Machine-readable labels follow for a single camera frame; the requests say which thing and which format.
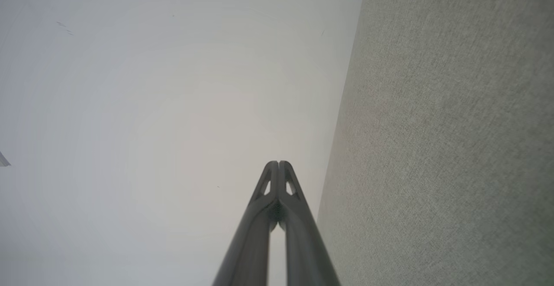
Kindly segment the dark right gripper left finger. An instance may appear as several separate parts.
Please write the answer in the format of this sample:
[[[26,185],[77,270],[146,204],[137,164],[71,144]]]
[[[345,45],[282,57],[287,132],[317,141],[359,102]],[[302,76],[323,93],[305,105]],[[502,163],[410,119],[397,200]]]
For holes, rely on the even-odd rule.
[[[214,286],[267,285],[269,239],[274,228],[269,211],[277,200],[279,164],[268,162],[214,278]]]

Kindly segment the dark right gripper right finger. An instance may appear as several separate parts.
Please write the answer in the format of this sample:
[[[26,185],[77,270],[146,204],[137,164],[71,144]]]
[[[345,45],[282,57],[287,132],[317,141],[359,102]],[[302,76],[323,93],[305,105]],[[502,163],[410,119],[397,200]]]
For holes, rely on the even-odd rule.
[[[278,200],[283,212],[280,225],[286,235],[287,285],[339,286],[299,180],[287,161],[279,162]]]

